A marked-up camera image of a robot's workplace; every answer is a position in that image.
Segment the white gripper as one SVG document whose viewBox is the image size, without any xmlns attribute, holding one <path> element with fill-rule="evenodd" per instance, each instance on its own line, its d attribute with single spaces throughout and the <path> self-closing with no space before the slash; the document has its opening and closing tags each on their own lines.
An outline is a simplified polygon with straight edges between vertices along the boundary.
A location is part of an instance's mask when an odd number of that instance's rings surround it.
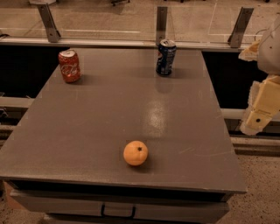
<svg viewBox="0 0 280 224">
<path fill-rule="evenodd" d="M 248 107 L 241 119 L 241 132 L 248 136 L 261 132 L 280 111 L 280 16 L 262 35 L 242 50 L 240 60 L 257 61 L 258 68 L 269 76 L 254 81 L 248 95 Z"/>
</svg>

